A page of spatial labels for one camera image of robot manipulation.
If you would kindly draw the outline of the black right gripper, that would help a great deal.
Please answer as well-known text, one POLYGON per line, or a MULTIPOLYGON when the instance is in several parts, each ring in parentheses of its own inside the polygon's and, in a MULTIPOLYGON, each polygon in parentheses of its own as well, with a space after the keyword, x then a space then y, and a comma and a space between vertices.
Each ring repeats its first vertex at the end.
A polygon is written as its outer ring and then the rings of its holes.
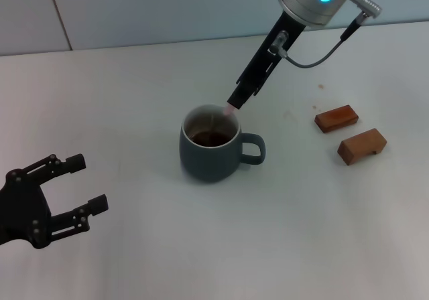
POLYGON ((227 100, 227 103, 236 109, 240 109, 252 95, 256 96, 281 60, 277 54, 269 51, 269 47, 275 41, 278 34, 282 31, 286 33, 288 38, 284 47, 286 50, 289 50, 305 27, 305 25, 302 25, 283 12, 256 54, 252 57, 244 72, 240 75, 237 86, 227 100))

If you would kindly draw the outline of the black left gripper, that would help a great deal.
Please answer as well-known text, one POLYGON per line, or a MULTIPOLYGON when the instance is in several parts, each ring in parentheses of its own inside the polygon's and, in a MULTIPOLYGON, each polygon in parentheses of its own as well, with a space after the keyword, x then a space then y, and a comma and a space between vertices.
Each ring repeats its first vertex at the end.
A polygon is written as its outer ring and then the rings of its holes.
POLYGON ((47 247, 50 240, 61 240, 89 231, 88 217, 109 209, 105 194, 72 211, 51 217, 40 187, 51 179, 85 168, 82 154, 64 161, 51 154, 30 166, 7 173, 1 188, 1 244, 24 240, 41 249, 47 247))

